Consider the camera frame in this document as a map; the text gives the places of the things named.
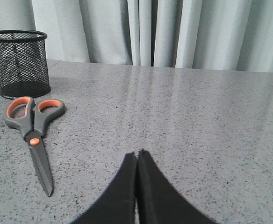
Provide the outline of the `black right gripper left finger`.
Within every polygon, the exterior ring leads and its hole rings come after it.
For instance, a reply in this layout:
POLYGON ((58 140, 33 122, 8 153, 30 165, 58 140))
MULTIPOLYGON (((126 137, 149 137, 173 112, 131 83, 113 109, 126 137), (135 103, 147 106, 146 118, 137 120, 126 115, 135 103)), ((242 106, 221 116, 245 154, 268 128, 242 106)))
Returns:
POLYGON ((116 176, 92 206, 74 224, 133 224, 137 158, 125 154, 116 176))

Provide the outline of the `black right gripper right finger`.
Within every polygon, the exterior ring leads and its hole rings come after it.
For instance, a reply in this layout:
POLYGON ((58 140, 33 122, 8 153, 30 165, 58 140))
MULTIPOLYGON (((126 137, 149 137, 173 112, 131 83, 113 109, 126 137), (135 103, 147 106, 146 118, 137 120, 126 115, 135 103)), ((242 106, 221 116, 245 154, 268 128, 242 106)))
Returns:
POLYGON ((141 224, 215 223, 178 193, 145 150, 138 155, 136 186, 141 224))

